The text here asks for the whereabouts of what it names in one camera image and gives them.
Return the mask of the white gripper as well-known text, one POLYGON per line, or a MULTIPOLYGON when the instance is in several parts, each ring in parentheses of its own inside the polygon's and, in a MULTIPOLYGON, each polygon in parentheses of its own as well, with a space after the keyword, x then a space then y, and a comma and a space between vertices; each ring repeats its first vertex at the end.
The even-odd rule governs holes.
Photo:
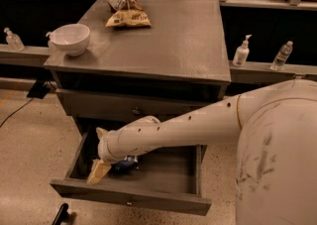
POLYGON ((120 144, 120 130, 107 131, 97 127, 96 134, 99 140, 98 156, 101 160, 94 160, 91 172, 87 179, 88 184, 98 183, 111 169, 110 164, 123 160, 133 151, 128 145, 120 144))

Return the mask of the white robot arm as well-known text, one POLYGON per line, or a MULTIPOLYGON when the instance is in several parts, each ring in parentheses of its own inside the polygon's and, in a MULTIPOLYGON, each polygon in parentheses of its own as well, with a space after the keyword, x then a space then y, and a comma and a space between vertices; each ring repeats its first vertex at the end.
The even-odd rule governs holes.
POLYGON ((128 156, 163 147, 237 145, 237 225, 317 225, 317 82, 293 79, 167 121, 146 116, 96 131, 97 183, 128 156))

